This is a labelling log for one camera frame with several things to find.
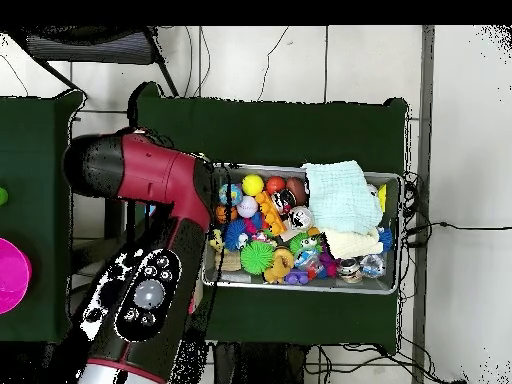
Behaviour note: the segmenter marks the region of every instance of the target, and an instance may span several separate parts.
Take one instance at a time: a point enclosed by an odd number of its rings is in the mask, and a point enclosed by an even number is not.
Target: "purple toy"
[[[322,253],[320,253],[318,259],[327,271],[327,276],[336,277],[336,270],[341,262],[341,259],[334,259],[332,257],[332,255],[329,253],[329,249],[327,248],[324,237],[322,237]]]
[[[308,282],[308,272],[301,271],[300,269],[293,268],[288,274],[284,277],[285,284],[296,285],[296,284],[306,284]]]

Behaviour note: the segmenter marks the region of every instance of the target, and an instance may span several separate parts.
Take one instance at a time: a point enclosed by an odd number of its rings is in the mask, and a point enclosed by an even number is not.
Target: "yellow ball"
[[[263,180],[259,175],[249,174],[242,180],[242,189],[247,196],[256,196],[263,191]]]

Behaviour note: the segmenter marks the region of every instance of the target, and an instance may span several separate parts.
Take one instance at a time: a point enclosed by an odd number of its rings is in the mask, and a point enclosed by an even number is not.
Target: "small jar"
[[[343,259],[337,268],[338,274],[346,283],[359,283],[363,279],[359,261],[354,258]]]

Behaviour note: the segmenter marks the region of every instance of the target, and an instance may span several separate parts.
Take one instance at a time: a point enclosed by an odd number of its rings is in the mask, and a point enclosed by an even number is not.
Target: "white cloth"
[[[382,253],[384,246],[379,242],[377,228],[372,228],[367,235],[358,233],[340,233],[329,228],[318,228],[325,233],[331,254],[335,259],[349,259],[356,256]]]

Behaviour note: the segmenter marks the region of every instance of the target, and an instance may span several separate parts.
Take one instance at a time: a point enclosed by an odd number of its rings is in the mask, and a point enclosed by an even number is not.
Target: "white towel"
[[[356,161],[303,165],[309,185],[309,210],[317,228],[368,234],[379,225],[382,210],[370,193]]]
[[[329,228],[318,228],[325,233],[332,256],[335,259],[349,259],[356,256],[382,253],[384,246],[379,242],[379,232],[373,228],[367,235],[340,233]]]

